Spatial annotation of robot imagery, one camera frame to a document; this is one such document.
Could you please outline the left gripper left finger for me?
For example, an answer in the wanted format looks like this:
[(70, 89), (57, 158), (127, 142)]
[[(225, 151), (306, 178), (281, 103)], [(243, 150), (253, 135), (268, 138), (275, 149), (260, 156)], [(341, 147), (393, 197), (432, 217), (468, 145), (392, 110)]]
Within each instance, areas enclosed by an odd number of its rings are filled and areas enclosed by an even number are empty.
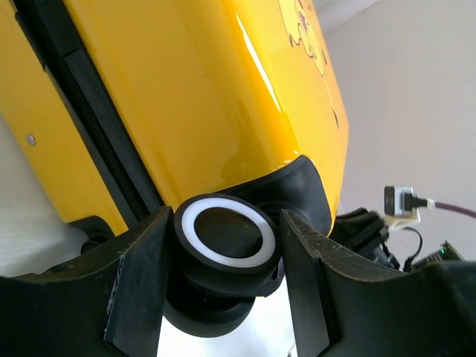
[(3, 356), (155, 356), (173, 212), (41, 274), (1, 279)]

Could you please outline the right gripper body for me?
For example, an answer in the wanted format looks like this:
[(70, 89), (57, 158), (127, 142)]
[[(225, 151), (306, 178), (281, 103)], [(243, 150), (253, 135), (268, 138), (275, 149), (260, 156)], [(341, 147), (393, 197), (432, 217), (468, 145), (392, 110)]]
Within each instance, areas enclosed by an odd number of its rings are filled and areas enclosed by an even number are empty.
[(335, 218), (337, 243), (374, 263), (399, 270), (400, 263), (386, 245), (389, 236), (388, 226), (375, 211), (358, 208)]

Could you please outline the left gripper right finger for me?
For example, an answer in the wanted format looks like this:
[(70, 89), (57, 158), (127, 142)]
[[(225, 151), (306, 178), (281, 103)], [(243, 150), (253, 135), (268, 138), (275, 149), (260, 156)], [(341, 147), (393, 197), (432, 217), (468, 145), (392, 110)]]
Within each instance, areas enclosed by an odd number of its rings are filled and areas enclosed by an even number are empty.
[(280, 235), (299, 356), (473, 356), (475, 264), (404, 273), (318, 233), (296, 213)]

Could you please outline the yellow hard-shell suitcase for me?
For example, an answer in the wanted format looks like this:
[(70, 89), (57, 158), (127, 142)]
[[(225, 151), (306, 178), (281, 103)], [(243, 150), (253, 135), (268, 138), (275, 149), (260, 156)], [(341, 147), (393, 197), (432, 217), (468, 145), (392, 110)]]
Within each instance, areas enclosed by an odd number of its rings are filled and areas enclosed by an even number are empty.
[(3, 1), (1, 116), (91, 245), (202, 194), (335, 224), (349, 124), (313, 1)]

